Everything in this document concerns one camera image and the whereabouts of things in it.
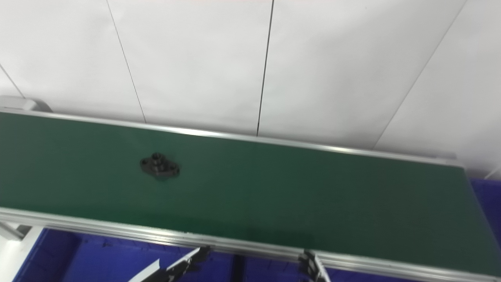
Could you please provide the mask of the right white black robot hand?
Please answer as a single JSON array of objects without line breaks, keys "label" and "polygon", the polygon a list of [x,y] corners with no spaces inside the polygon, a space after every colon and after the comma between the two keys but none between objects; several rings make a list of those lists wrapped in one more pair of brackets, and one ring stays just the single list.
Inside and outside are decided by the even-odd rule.
[{"label": "right white black robot hand", "polygon": [[302,282],[331,282],[324,264],[312,250],[304,249],[298,261],[299,272],[306,277]]}]

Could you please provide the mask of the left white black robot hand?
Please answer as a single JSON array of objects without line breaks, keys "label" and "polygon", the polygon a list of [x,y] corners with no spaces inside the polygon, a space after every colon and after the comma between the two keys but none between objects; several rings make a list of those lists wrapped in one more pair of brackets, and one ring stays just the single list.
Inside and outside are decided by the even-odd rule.
[{"label": "left white black robot hand", "polygon": [[201,263],[206,261],[211,252],[210,246],[195,248],[177,259],[166,268],[160,267],[160,260],[154,261],[134,275],[130,282],[177,282],[186,273],[200,271]]}]

